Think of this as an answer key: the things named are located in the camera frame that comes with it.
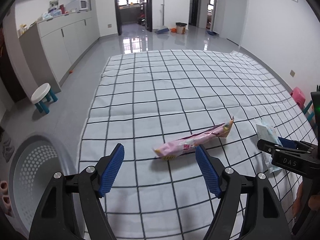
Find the blue baby wipes pack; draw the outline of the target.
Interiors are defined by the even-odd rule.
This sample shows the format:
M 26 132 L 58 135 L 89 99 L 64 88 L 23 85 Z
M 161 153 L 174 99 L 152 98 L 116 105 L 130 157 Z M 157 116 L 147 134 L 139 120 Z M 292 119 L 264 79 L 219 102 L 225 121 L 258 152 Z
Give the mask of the blue baby wipes pack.
M 272 149 L 274 145 L 281 146 L 281 142 L 278 138 L 275 128 L 264 122 L 264 120 L 256 121 L 256 129 L 258 140 L 261 141 L 261 152 L 263 153 L 263 161 L 269 173 L 277 172 L 281 170 L 281 167 L 277 167 L 272 164 Z

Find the pink snack wrapper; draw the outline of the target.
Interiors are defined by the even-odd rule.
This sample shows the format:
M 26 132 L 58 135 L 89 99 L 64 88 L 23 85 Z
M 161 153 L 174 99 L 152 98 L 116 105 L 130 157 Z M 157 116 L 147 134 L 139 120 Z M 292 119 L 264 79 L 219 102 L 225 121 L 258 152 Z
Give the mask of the pink snack wrapper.
M 205 144 L 215 138 L 226 138 L 234 124 L 234 117 L 228 122 L 218 124 L 204 132 L 192 134 L 181 139 L 166 142 L 158 148 L 154 148 L 154 153 L 165 160 L 174 159 L 182 154 L 190 152 L 200 144 Z

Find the small trash bin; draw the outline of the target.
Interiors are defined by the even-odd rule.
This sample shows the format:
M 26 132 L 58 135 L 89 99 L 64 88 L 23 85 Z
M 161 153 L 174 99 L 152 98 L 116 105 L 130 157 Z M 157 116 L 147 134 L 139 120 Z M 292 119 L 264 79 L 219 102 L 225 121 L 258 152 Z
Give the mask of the small trash bin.
M 176 22 L 176 33 L 181 35 L 185 34 L 186 26 L 186 23 Z

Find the pink child chair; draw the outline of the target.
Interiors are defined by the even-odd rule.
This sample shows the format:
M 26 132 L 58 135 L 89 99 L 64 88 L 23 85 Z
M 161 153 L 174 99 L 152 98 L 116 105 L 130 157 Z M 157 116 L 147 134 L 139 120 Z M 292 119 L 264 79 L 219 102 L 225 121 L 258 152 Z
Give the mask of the pink child chair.
M 292 92 L 290 93 L 293 100 L 296 102 L 296 104 L 303 109 L 304 103 L 305 103 L 305 95 L 302 92 L 302 90 L 298 87 L 295 87 Z

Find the grey perforated laundry basket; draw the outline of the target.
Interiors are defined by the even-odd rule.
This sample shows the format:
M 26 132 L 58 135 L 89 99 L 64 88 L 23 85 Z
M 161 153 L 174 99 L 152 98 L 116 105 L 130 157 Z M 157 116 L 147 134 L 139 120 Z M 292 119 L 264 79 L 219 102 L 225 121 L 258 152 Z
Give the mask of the grey perforated laundry basket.
M 9 197 L 16 229 L 29 237 L 41 197 L 55 172 L 75 174 L 77 169 L 64 144 L 46 133 L 33 133 L 13 155 L 9 171 Z

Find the white black grid mattress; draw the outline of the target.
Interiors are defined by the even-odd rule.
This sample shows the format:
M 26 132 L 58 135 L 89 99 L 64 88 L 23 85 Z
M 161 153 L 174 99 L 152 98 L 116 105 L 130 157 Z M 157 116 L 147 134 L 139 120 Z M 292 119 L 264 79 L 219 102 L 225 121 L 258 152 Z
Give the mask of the white black grid mattress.
M 117 239 L 203 239 L 219 200 L 194 152 L 166 161 L 155 149 L 231 119 L 229 135 L 206 149 L 239 174 L 267 173 L 257 122 L 286 139 L 317 141 L 286 89 L 242 53 L 156 50 L 108 59 L 82 132 L 79 170 L 124 146 L 113 187 L 101 199 Z

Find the white stool teal legs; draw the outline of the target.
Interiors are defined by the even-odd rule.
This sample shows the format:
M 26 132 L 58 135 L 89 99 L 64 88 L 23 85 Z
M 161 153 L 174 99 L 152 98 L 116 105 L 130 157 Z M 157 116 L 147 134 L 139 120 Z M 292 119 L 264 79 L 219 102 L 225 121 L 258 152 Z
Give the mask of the white stool teal legs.
M 56 97 L 55 93 L 51 89 L 51 85 L 49 83 L 44 83 L 38 87 L 35 92 L 33 92 L 30 100 L 33 105 L 37 108 L 40 113 L 49 113 L 49 108 L 43 102 L 46 99 L 48 102 L 53 100 L 57 102 L 58 98 Z

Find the grey sneakers pair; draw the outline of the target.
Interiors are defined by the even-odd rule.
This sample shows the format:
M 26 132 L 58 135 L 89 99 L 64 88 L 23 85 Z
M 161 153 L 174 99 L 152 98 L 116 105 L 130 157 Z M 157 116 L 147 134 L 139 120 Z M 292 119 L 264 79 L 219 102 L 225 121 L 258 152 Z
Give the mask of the grey sneakers pair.
M 2 145 L 2 153 L 4 160 L 8 163 L 15 151 L 15 147 L 11 145 L 11 139 L 7 138 Z

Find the pink slippers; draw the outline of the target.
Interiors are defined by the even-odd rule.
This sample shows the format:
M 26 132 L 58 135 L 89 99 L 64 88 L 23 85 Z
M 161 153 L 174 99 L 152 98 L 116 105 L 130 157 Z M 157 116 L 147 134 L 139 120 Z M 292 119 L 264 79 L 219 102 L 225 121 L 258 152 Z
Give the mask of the pink slippers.
M 0 195 L 1 195 L 1 208 L 6 215 L 11 217 L 12 207 L 11 207 L 11 201 L 8 193 L 8 183 L 4 180 L 1 180 Z

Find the white grey sideboard cabinet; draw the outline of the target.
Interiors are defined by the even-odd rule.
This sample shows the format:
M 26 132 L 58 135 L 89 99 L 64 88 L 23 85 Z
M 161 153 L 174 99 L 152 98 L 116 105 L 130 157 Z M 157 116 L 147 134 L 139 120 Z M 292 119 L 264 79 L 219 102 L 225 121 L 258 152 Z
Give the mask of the white grey sideboard cabinet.
M 19 42 L 36 84 L 49 83 L 59 93 L 69 72 L 98 38 L 97 21 L 87 10 L 37 22 Z

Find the blue dustpan with broom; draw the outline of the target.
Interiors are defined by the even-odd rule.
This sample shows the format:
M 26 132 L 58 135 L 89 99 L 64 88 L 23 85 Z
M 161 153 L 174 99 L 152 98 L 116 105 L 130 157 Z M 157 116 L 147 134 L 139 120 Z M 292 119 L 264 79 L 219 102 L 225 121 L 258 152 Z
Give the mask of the blue dustpan with broom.
M 165 22 L 164 22 L 164 9 L 165 9 L 165 0 L 163 0 L 162 4 L 162 17 L 161 17 L 161 26 L 155 30 L 155 33 L 157 35 L 161 35 L 161 34 L 166 34 L 169 32 L 169 28 L 167 26 L 165 26 Z

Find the white microwave oven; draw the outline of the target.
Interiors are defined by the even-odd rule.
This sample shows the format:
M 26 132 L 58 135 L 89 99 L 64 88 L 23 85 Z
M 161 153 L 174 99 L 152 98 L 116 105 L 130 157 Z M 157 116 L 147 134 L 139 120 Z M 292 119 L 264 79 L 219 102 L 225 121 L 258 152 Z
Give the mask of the white microwave oven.
M 66 4 L 67 12 L 88 10 L 88 0 L 73 0 Z

